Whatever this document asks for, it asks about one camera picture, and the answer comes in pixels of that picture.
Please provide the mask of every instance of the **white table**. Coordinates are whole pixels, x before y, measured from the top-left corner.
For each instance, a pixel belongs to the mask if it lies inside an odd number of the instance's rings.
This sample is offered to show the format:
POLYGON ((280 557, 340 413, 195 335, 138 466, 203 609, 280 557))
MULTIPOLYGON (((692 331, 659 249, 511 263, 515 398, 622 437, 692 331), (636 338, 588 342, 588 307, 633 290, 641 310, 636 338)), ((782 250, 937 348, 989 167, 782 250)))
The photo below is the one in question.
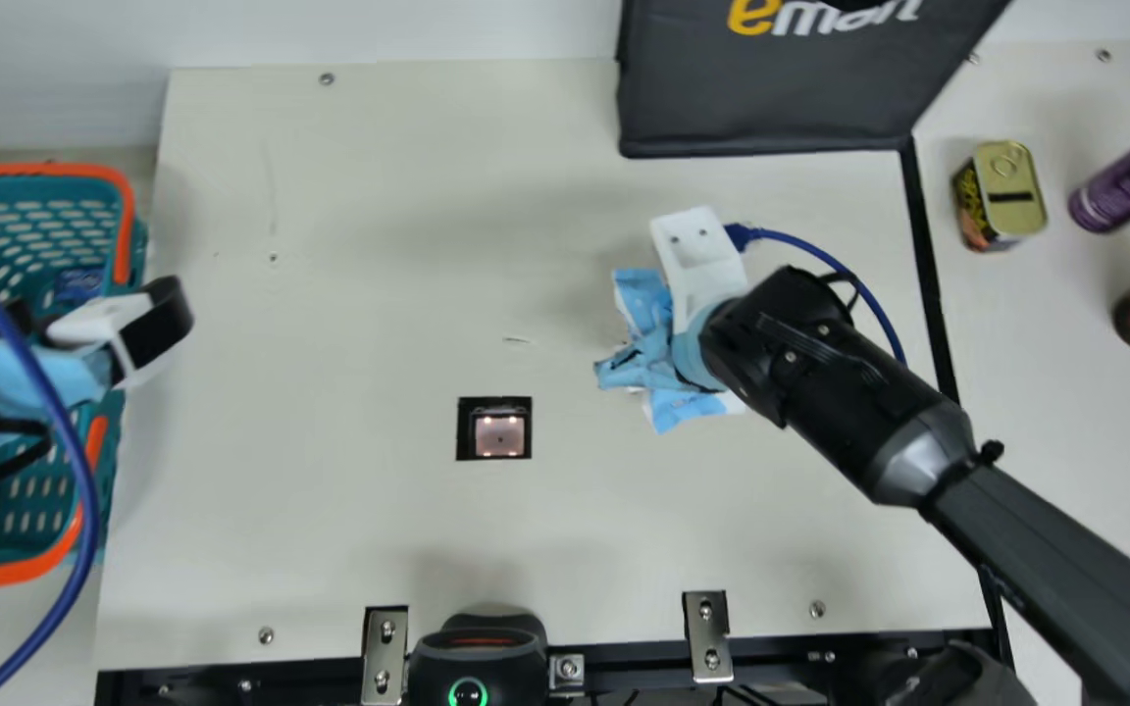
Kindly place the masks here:
MULTIPOLYGON (((1111 323, 1130 289, 1130 227, 1083 232, 1067 193, 1130 148, 1130 44, 981 52, 915 132, 962 403, 1001 468, 1130 554, 1130 348, 1111 323), (960 244, 948 175, 976 142, 1035 155, 1045 232, 1007 254, 960 244), (1109 428, 1107 435, 1093 429, 1109 428)), ((1079 703, 1079 679, 1010 612, 1018 673, 1042 705, 1079 703)))
MULTIPOLYGON (((897 157, 626 160, 614 88, 608 60, 174 73, 151 268, 197 329, 130 400, 99 666, 351 656, 397 603, 411 640, 488 600, 554 643, 680 639, 692 590, 739 637, 986 625, 945 540, 794 434, 657 437, 591 373, 647 219, 713 204, 855 268, 932 375, 897 157), (533 396, 533 459, 453 460, 458 398, 490 394, 533 396)), ((746 256, 784 261, 822 271, 746 256)))

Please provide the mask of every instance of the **gold can lid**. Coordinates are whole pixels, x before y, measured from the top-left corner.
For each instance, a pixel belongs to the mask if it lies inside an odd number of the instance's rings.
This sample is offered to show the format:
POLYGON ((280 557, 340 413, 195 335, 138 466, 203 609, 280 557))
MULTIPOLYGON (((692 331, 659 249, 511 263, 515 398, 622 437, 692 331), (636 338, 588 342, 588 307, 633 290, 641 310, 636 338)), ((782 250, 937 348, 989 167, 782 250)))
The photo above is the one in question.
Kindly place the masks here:
POLYGON ((997 233, 1032 235, 1044 229, 1049 213, 1036 181, 1036 162, 1027 147, 1014 140, 982 143, 974 152, 974 168, 983 210, 997 233))

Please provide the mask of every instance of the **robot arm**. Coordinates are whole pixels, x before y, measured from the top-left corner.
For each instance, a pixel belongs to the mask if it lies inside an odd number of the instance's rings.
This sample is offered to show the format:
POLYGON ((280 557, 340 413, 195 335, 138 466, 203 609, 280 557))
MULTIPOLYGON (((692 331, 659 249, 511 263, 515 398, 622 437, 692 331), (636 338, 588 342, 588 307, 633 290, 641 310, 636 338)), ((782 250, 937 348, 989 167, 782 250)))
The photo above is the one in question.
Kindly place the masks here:
POLYGON ((1130 559, 994 468, 962 408, 853 330, 824 281, 783 268, 719 307, 699 343, 750 408, 991 573, 1080 674, 1087 703, 1130 703, 1130 559))

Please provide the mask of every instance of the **black metal frame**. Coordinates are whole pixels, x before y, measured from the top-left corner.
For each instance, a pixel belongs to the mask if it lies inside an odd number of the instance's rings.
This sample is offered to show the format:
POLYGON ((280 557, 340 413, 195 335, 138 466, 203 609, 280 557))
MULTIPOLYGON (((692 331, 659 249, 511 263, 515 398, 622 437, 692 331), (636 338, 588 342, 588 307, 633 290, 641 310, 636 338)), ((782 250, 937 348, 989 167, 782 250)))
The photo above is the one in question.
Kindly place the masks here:
MULTIPOLYGON (((910 136, 897 149, 919 282, 922 286, 927 328, 940 392, 958 401, 954 361, 949 354, 945 316, 940 308, 939 279, 932 234, 927 218, 919 154, 910 136)), ((980 629, 894 631, 894 634, 802 635, 731 639, 734 685, 799 683, 827 696, 831 703, 872 703, 853 682, 853 666, 875 652, 933 656, 949 640, 974 644, 1003 665, 1014 665, 1001 611, 1000 592, 990 576, 979 578, 991 627, 980 629)), ((655 689, 694 688, 686 640, 677 643, 593 644, 553 647, 551 653, 583 654, 584 691, 588 695, 642 692, 655 689)), ((263 662, 250 665, 184 666, 183 669, 101 672, 95 706, 138 706, 160 688, 185 688, 202 683, 228 689, 242 706, 323 706, 358 703, 363 664, 359 657, 263 662)), ((750 703, 758 703, 748 696, 750 703)))
MULTIPOLYGON (((851 670, 875 652, 933 656, 949 640, 972 643, 994 653, 991 629, 894 631, 894 634, 803 635, 731 639, 734 685, 799 683, 831 703, 864 701, 851 683, 851 670)), ((582 654, 588 695, 694 688, 686 640, 677 643, 592 644, 550 650, 582 654)), ((359 657, 261 662, 247 665, 101 672, 95 706, 138 706, 153 695, 192 688, 215 689, 242 706, 322 706, 360 700, 359 657)))

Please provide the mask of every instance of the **plastic basket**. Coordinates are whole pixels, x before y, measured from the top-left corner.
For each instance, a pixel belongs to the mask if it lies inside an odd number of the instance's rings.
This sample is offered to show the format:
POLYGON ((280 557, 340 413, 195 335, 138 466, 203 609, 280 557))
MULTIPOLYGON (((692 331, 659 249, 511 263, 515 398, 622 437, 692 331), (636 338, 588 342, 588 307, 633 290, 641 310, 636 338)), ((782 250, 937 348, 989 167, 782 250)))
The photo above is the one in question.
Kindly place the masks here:
MULTIPOLYGON (((26 300, 34 321, 81 304, 56 282, 82 270, 102 276, 103 295, 139 287, 146 242, 134 220, 133 192, 116 171, 0 165, 0 300, 26 300)), ((124 393, 112 392, 72 412, 97 477, 101 538, 107 535, 123 408, 124 393)), ((32 442, 1 447, 0 462, 32 442)), ((82 522, 68 455, 56 439, 50 455, 0 483, 0 585, 32 581, 59 566, 82 522)))

